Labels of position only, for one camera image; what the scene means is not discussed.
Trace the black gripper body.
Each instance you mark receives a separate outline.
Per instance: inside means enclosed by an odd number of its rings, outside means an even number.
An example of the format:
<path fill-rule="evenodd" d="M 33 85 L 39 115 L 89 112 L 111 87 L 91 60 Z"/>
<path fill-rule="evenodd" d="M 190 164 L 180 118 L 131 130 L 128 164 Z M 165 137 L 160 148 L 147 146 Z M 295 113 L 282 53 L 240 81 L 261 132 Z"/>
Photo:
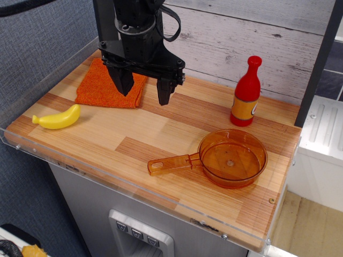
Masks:
<path fill-rule="evenodd" d="M 162 16 L 149 16 L 139 24 L 130 24 L 115 18 L 118 31 L 118 51 L 114 54 L 101 50 L 105 66 L 123 68 L 148 77 L 173 80 L 175 86 L 182 85 L 185 79 L 185 62 L 172 54 L 164 46 L 164 41 L 174 41 L 163 34 Z"/>

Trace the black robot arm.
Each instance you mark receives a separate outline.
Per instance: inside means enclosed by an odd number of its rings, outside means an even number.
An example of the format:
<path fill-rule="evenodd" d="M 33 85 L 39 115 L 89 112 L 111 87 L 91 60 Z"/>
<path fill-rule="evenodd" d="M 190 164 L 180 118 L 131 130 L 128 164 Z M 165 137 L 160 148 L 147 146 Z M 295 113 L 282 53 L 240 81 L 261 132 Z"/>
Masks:
<path fill-rule="evenodd" d="M 163 32 L 163 14 L 181 20 L 163 1 L 93 1 L 103 64 L 117 90 L 128 95 L 134 85 L 133 74 L 157 80 L 160 105 L 167 105 L 171 94 L 185 79 L 185 62 L 164 45 L 171 37 Z"/>

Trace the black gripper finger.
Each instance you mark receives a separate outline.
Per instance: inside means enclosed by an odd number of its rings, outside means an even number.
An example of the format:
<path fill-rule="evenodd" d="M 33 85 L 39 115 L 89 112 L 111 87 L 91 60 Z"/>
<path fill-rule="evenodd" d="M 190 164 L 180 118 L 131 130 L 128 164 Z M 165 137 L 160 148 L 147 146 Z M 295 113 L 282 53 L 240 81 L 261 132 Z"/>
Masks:
<path fill-rule="evenodd" d="M 156 83 L 158 90 L 158 99 L 160 105 L 167 105 L 171 94 L 175 90 L 175 83 L 173 80 L 161 78 Z"/>
<path fill-rule="evenodd" d="M 117 90 L 123 96 L 127 96 L 134 85 L 132 72 L 123 68 L 116 68 L 108 65 L 107 70 Z"/>

